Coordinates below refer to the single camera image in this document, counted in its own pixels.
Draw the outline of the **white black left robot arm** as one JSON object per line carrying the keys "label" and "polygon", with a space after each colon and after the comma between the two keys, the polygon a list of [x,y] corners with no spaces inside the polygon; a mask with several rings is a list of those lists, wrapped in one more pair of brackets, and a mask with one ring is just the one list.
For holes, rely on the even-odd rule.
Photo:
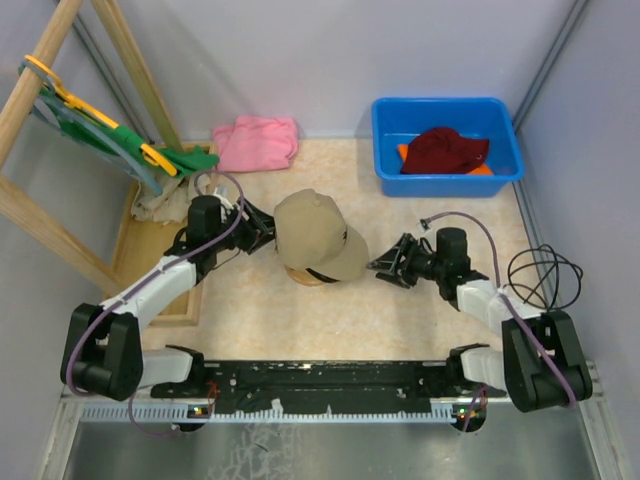
{"label": "white black left robot arm", "polygon": [[240,198],[220,195],[191,202],[187,221],[149,273],[98,305],[83,303],[72,313],[60,378],[76,395],[116,401],[137,390],[173,384],[184,395],[208,384],[200,353],[166,346],[144,351],[141,334],[177,297],[199,285],[223,251],[252,254],[275,237],[271,215]]}

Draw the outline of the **wooden hat stand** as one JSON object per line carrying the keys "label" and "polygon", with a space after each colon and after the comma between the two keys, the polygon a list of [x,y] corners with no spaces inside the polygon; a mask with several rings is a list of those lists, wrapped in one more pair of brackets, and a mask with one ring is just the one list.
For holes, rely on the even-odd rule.
{"label": "wooden hat stand", "polygon": [[337,280],[335,279],[313,274],[308,270],[294,270],[287,266],[284,267],[284,270],[291,280],[306,287],[316,287],[337,283]]}

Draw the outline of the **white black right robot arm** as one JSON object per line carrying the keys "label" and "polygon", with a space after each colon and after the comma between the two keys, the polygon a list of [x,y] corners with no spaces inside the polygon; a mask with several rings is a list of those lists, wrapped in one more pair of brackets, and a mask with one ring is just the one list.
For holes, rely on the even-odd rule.
{"label": "white black right robot arm", "polygon": [[474,344],[451,353],[454,365],[446,380],[454,393],[470,395],[482,384],[507,393],[521,412],[573,407],[592,397],[593,381],[570,315],[527,304],[474,270],[464,230],[440,229],[434,244],[405,233],[367,267],[405,289],[421,279],[434,282],[443,300],[500,337],[500,349]]}

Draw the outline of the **beige cap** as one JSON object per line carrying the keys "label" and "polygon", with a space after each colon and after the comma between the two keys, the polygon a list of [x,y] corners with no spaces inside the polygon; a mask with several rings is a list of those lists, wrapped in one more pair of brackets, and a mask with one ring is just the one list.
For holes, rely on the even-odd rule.
{"label": "beige cap", "polygon": [[295,192],[274,209],[276,249],[284,266],[311,268],[339,282],[364,274],[369,250],[332,197],[313,189]]}

